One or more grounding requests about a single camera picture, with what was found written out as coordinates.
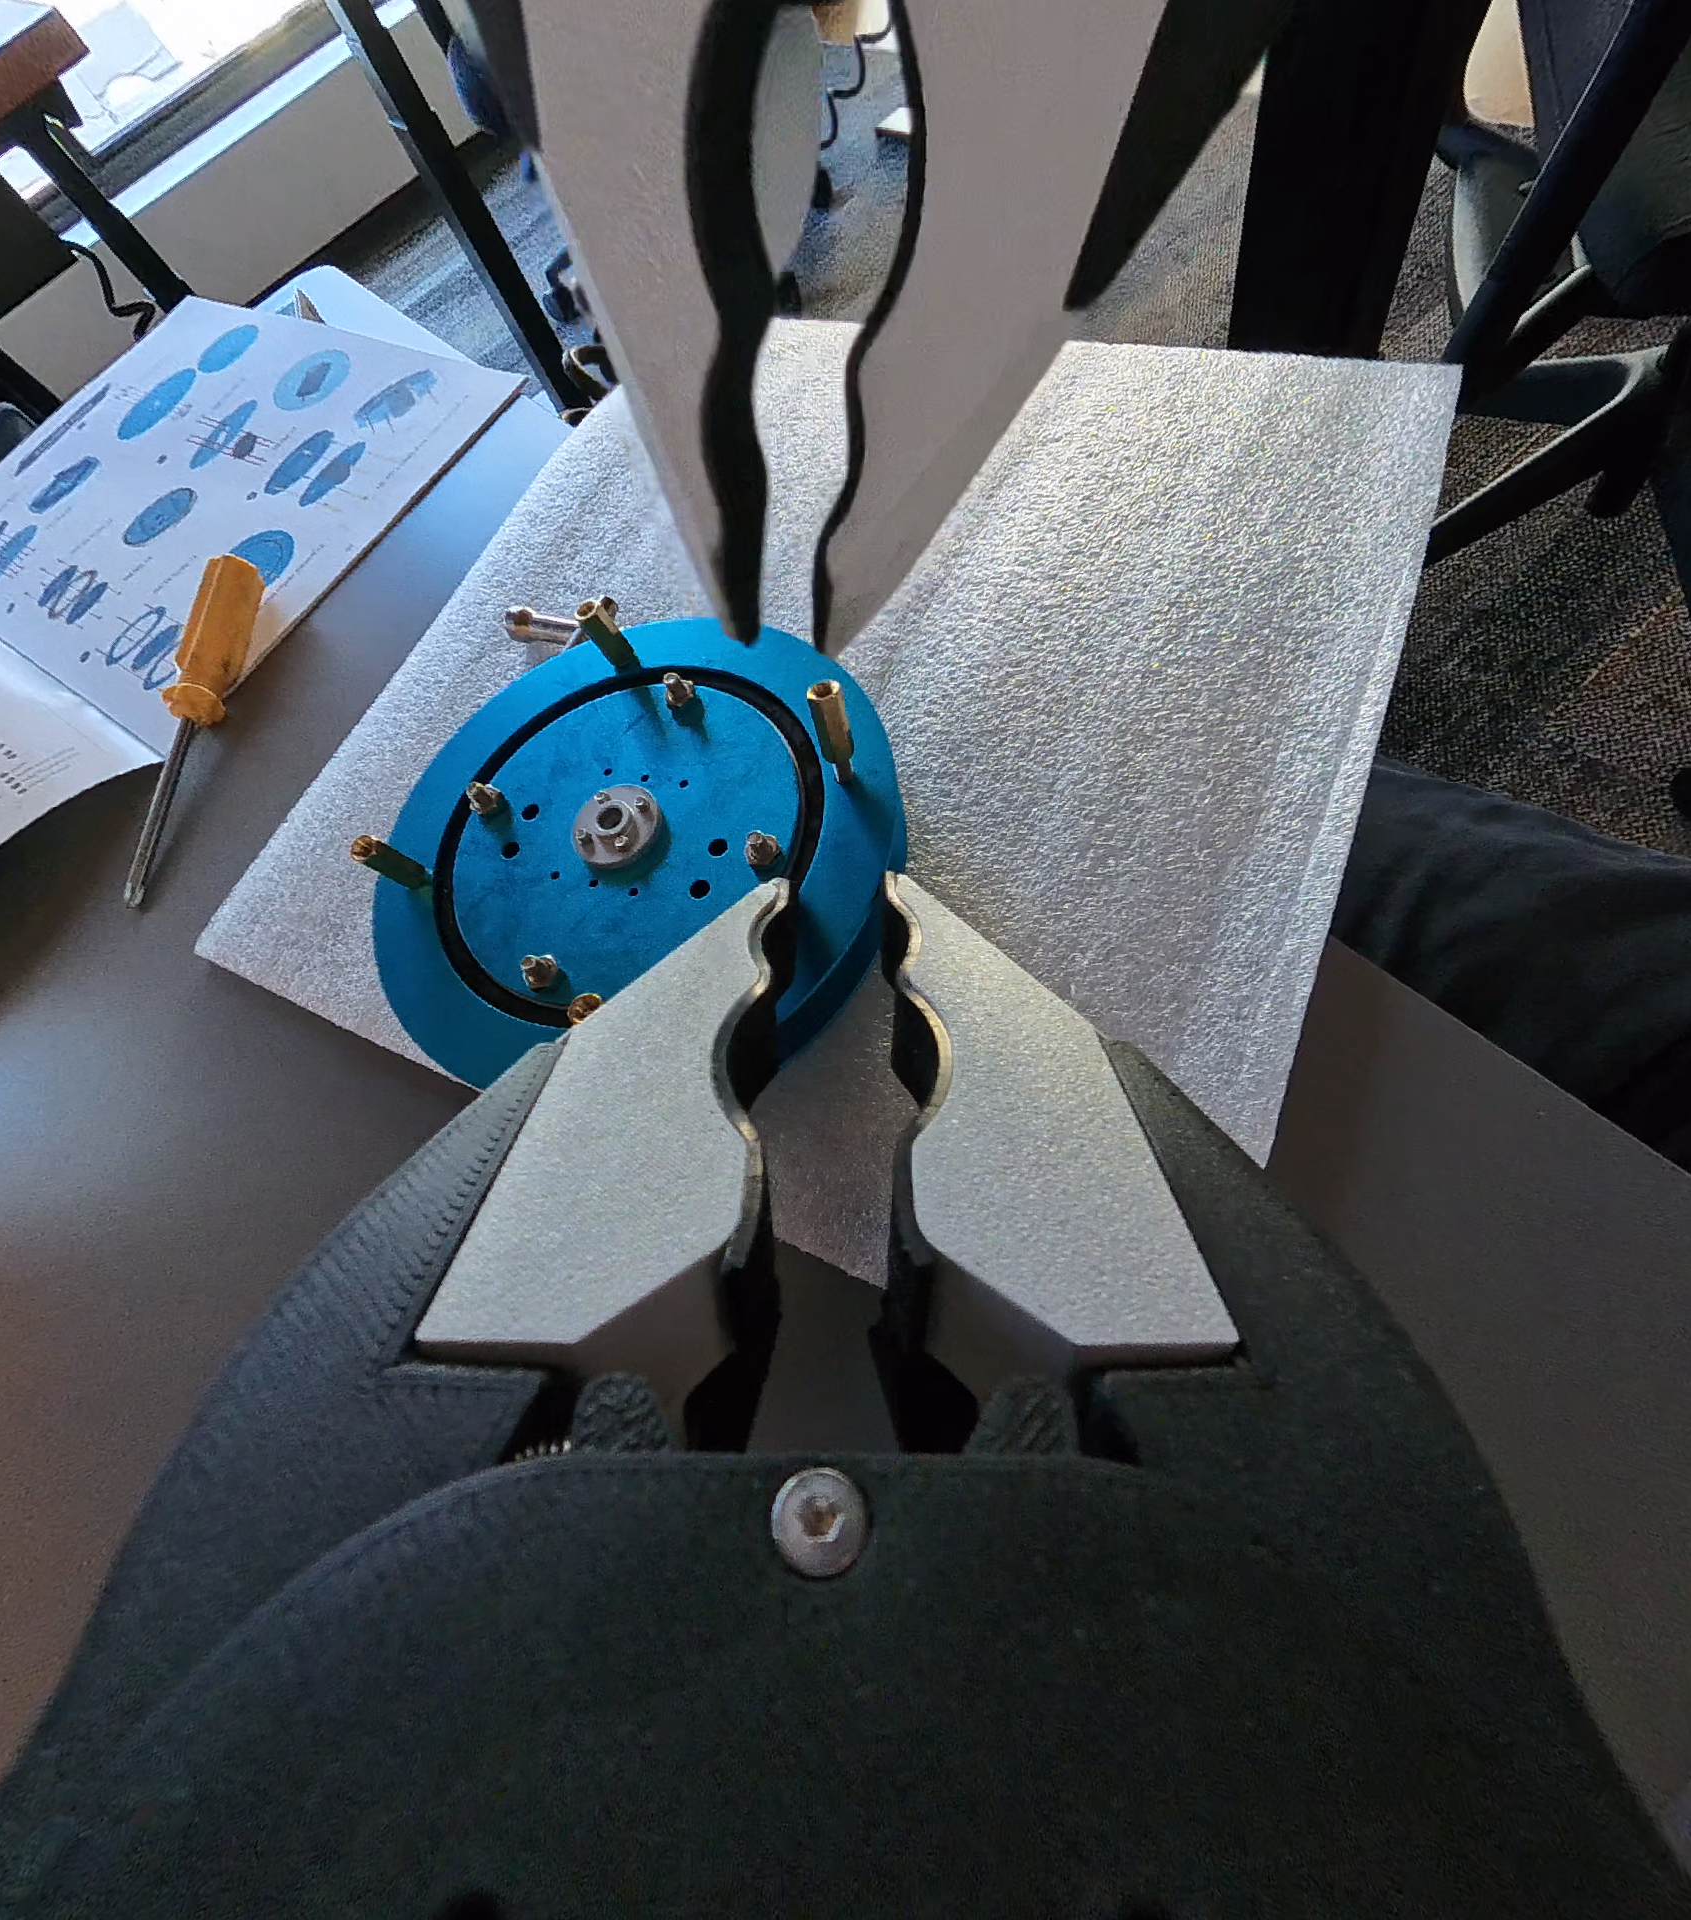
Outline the black metal desk leg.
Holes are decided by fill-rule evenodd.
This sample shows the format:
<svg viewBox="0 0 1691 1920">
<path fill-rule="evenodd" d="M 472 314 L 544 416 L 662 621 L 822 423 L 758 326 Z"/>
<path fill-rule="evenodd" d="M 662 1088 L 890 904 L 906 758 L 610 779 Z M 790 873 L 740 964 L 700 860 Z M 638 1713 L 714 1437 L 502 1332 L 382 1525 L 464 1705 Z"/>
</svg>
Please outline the black metal desk leg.
<svg viewBox="0 0 1691 1920">
<path fill-rule="evenodd" d="M 406 64 L 376 2 L 330 2 L 330 14 L 378 105 L 474 265 L 476 276 L 506 319 L 510 332 L 564 411 L 590 409 L 592 398 L 566 369 L 566 346 L 548 322 L 510 244 L 460 162 L 458 149 Z"/>
</svg>

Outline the printed instruction manual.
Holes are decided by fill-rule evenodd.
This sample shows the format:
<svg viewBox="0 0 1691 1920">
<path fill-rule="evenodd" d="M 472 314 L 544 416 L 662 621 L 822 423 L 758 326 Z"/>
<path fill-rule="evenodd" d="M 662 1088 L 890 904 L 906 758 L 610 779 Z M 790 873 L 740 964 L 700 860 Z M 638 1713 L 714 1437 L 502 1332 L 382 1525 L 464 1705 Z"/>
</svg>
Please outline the printed instruction manual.
<svg viewBox="0 0 1691 1920">
<path fill-rule="evenodd" d="M 0 848 L 165 758 L 211 559 L 266 581 L 256 664 L 522 379 L 416 330 L 183 302 L 0 461 Z"/>
</svg>

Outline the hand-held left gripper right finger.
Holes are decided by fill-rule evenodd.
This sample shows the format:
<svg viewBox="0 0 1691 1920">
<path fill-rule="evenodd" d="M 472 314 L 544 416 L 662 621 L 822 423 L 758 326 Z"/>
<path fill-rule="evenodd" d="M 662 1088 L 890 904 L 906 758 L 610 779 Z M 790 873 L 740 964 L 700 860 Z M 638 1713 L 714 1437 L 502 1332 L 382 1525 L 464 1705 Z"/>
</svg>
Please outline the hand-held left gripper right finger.
<svg viewBox="0 0 1691 1920">
<path fill-rule="evenodd" d="M 954 1453 L 1008 1380 L 1224 1364 L 1240 1345 L 1092 1024 L 886 876 L 896 1157 L 874 1359 L 898 1438 Z"/>
</svg>

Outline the dark grey desk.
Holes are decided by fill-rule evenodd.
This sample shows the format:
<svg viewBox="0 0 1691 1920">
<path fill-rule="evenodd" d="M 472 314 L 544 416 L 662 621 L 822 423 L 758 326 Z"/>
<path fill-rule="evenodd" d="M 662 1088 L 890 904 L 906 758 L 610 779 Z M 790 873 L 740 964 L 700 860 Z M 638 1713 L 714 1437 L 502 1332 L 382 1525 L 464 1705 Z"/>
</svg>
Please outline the dark grey desk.
<svg viewBox="0 0 1691 1920">
<path fill-rule="evenodd" d="M 193 949 L 558 439 L 516 402 L 262 668 L 145 910 L 147 774 L 0 852 L 0 1776 L 246 1329 L 466 1103 Z M 1436 1368 L 1666 1805 L 1691 1776 L 1691 1178 L 1338 942 L 1270 1170 Z"/>
</svg>

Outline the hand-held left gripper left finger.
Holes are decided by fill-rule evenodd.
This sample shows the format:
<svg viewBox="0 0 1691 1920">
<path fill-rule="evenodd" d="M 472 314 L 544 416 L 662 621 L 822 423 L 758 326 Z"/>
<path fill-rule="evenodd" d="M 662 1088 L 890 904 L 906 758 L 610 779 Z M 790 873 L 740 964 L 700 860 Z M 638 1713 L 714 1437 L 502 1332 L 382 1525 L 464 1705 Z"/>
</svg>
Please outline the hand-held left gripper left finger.
<svg viewBox="0 0 1691 1920">
<path fill-rule="evenodd" d="M 634 1375 L 694 1449 L 744 1450 L 780 1293 L 762 1139 L 792 885 L 774 878 L 560 1049 L 418 1326 L 430 1359 Z"/>
</svg>

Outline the blue round base plate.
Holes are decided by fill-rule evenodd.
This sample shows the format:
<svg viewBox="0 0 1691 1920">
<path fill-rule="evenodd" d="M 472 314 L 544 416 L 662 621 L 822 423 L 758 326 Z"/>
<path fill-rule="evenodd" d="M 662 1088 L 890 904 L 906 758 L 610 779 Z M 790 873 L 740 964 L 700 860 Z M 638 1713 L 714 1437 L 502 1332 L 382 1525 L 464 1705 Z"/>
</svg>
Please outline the blue round base plate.
<svg viewBox="0 0 1691 1920">
<path fill-rule="evenodd" d="M 626 636 L 638 674 L 580 636 L 478 708 L 392 828 L 432 896 L 378 876 L 378 976 L 406 1034 L 472 1087 L 562 1034 L 572 996 L 618 996 L 760 882 L 788 880 L 800 907 L 782 1053 L 836 1018 L 878 949 L 906 813 L 872 698 L 780 630 L 680 619 Z M 848 784 L 810 722 L 826 678 L 854 730 Z"/>
</svg>

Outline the black desk column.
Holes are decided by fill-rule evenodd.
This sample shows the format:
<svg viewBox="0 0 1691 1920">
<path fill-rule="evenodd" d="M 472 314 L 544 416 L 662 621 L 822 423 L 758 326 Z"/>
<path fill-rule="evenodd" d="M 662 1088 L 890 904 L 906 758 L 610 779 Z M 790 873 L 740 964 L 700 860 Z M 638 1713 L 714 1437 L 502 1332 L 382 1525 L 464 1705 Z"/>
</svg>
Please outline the black desk column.
<svg viewBox="0 0 1691 1920">
<path fill-rule="evenodd" d="M 1300 2 L 1258 106 L 1228 344 L 1374 358 L 1486 2 Z"/>
</svg>

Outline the person's dark trousers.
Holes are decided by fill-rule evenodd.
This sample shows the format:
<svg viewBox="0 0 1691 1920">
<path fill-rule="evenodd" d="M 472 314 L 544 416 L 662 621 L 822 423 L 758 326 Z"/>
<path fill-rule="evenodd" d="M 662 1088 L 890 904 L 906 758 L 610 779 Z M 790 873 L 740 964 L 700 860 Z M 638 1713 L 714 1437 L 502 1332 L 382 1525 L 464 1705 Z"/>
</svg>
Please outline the person's dark trousers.
<svg viewBox="0 0 1691 1920">
<path fill-rule="evenodd" d="M 1334 935 L 1691 1175 L 1691 858 L 1378 762 Z"/>
</svg>

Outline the yellow handled screwdriver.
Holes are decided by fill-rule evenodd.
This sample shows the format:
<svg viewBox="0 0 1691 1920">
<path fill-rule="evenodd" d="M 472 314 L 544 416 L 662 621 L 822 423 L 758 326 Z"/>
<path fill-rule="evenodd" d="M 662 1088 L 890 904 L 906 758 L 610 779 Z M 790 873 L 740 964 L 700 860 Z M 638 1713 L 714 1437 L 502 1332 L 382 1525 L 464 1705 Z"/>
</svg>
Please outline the yellow handled screwdriver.
<svg viewBox="0 0 1691 1920">
<path fill-rule="evenodd" d="M 139 908 L 161 852 L 165 828 L 187 768 L 195 737 L 227 718 L 227 694 L 246 671 L 266 581 L 240 556 L 209 560 L 179 649 L 179 674 L 165 687 L 165 706 L 181 722 L 149 807 L 127 878 L 125 902 Z"/>
</svg>

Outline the white foam sheet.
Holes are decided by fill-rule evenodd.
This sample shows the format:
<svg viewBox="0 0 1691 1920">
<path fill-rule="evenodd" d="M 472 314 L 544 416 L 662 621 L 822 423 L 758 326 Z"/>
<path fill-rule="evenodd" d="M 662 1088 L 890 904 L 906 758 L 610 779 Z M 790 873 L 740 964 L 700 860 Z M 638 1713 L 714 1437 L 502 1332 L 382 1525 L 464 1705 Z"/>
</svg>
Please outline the white foam sheet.
<svg viewBox="0 0 1691 1920">
<path fill-rule="evenodd" d="M 768 335 L 764 613 L 808 633 L 854 329 Z M 906 800 L 908 870 L 1270 1157 L 1434 519 L 1456 377 L 1074 343 L 844 664 Z M 420 1061 L 372 960 L 388 825 L 516 678 L 506 603 L 706 611 L 624 400 L 574 430 L 197 953 Z M 776 1235 L 882 1284 L 906 1100 L 872 986 L 762 1103 Z"/>
</svg>

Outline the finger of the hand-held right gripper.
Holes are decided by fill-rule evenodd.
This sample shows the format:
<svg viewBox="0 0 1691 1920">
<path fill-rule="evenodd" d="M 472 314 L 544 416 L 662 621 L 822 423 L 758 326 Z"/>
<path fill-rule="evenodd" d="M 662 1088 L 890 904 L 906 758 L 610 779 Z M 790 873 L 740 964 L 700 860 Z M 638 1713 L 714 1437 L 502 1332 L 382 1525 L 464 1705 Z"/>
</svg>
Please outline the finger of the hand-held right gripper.
<svg viewBox="0 0 1691 1920">
<path fill-rule="evenodd" d="M 754 192 L 758 2 L 524 4 L 542 156 L 676 528 L 728 634 L 762 629 L 754 373 L 776 312 Z"/>
<path fill-rule="evenodd" d="M 814 640 L 882 611 L 1050 369 L 1160 2 L 910 2 L 902 254 L 850 352 Z"/>
</svg>

